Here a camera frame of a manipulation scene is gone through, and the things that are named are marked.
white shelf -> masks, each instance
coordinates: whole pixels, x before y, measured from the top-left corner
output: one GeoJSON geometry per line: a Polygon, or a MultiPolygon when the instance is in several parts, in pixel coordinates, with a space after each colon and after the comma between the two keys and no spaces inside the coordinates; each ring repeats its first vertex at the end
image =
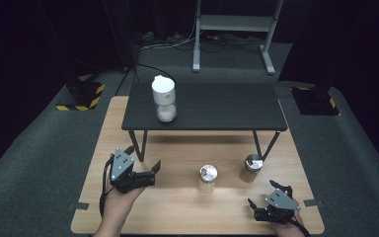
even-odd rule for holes
{"type": "Polygon", "coordinates": [[[268,32],[272,17],[201,15],[200,29],[214,31],[268,32]]]}

yellow and black tape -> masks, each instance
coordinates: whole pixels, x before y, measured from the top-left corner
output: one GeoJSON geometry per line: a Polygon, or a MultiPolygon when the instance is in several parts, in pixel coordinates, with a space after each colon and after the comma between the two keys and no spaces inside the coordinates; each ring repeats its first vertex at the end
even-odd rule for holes
{"type": "Polygon", "coordinates": [[[105,85],[102,84],[100,87],[98,87],[95,96],[90,98],[90,103],[87,105],[56,105],[56,108],[59,111],[88,111],[95,108],[95,106],[98,104],[101,98],[101,94],[103,93],[105,88],[105,85]]]}
{"type": "MultiPolygon", "coordinates": [[[[310,88],[308,88],[308,87],[297,87],[297,88],[300,90],[303,90],[303,91],[310,90],[310,88]]],[[[332,108],[337,107],[337,104],[335,103],[334,99],[332,99],[332,97],[329,99],[329,102],[331,103],[332,108]]]]}

shaker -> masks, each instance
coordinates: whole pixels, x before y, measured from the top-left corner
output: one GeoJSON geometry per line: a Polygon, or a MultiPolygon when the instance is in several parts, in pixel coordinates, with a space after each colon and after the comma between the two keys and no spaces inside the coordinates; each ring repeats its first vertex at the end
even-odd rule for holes
{"type": "Polygon", "coordinates": [[[217,169],[212,165],[204,165],[199,170],[198,189],[204,194],[212,193],[216,178],[217,169]]]}
{"type": "Polygon", "coordinates": [[[245,165],[240,172],[240,178],[245,183],[254,181],[264,164],[264,160],[257,154],[251,154],[245,159],[245,165]]]}

small black table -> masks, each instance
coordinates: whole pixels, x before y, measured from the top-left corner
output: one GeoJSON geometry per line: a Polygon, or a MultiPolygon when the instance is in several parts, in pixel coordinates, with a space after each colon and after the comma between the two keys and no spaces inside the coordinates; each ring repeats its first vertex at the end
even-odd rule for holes
{"type": "Polygon", "coordinates": [[[282,131],[288,129],[278,99],[269,84],[177,83],[177,117],[159,121],[149,83],[131,86],[121,128],[128,130],[140,161],[144,160],[148,130],[251,130],[258,155],[268,155],[282,131]],[[135,130],[143,130],[139,149],[135,130]],[[263,155],[257,130],[274,130],[263,155]]]}

jar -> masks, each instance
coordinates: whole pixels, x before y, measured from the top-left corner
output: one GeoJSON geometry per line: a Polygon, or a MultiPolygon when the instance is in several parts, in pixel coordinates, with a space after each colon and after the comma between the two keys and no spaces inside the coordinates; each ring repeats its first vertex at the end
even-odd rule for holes
{"type": "Polygon", "coordinates": [[[217,169],[212,165],[204,165],[199,170],[198,189],[203,194],[210,194],[214,190],[214,183],[217,178],[217,169]]]}
{"type": "Polygon", "coordinates": [[[251,154],[245,159],[244,164],[240,172],[240,178],[245,183],[251,183],[263,166],[264,160],[257,154],[251,154]]]}
{"type": "Polygon", "coordinates": [[[156,116],[160,121],[172,121],[177,116],[175,82],[167,77],[156,76],[152,82],[156,116]]]}

